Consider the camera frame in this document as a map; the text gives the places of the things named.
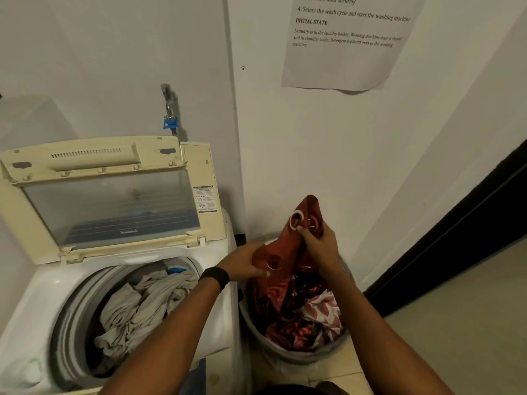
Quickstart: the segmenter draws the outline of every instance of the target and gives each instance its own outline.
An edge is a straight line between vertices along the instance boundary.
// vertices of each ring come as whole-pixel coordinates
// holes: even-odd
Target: transparent lid window
[[[59,246],[92,248],[200,228],[185,170],[57,180],[23,190]]]

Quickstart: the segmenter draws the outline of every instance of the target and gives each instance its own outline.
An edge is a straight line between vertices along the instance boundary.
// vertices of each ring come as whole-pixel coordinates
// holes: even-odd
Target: black wristwatch
[[[229,273],[227,273],[225,270],[218,266],[209,267],[208,269],[205,269],[199,279],[201,280],[205,277],[212,277],[213,279],[215,279],[220,284],[220,291],[223,291],[225,286],[229,284],[230,281]]]

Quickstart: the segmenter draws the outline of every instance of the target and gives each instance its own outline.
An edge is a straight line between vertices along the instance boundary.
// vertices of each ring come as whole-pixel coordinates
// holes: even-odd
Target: gray cloth
[[[120,361],[172,312],[198,283],[192,271],[168,274],[157,271],[144,276],[135,286],[127,283],[117,290],[101,312],[106,332],[94,339],[110,359]]]

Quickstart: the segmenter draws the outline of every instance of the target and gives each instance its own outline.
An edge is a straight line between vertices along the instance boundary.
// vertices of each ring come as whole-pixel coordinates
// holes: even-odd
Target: washing machine
[[[205,143],[68,140],[2,152],[0,169],[3,219],[37,265],[0,338],[0,392],[101,387],[114,369],[101,368],[93,339],[110,296],[158,270],[199,275],[235,247]],[[217,299],[194,361],[224,350],[222,384],[241,393],[235,283]]]

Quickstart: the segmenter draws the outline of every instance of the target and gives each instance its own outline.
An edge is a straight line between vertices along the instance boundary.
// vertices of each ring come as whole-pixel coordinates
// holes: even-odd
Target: gray laundry basket
[[[339,257],[342,265],[344,267],[344,270],[351,275],[351,272],[344,263],[343,259]],[[321,348],[317,349],[314,352],[293,352],[293,351],[286,351],[284,348],[282,348],[279,345],[276,345],[271,340],[265,338],[258,329],[254,326],[249,310],[247,307],[247,301],[246,301],[246,283],[244,283],[241,286],[241,291],[243,292],[243,299],[238,302],[238,305],[240,307],[241,315],[243,316],[243,319],[247,323],[247,327],[253,333],[255,338],[257,339],[258,343],[260,344],[262,351],[264,352],[265,356],[269,359],[278,359],[281,362],[287,363],[289,365],[311,365],[315,362],[318,362],[319,360],[329,358],[332,356],[339,348],[344,344],[347,338],[349,338],[348,329],[345,327],[344,332],[340,336],[338,340],[335,342],[332,342],[330,344],[324,345]]]

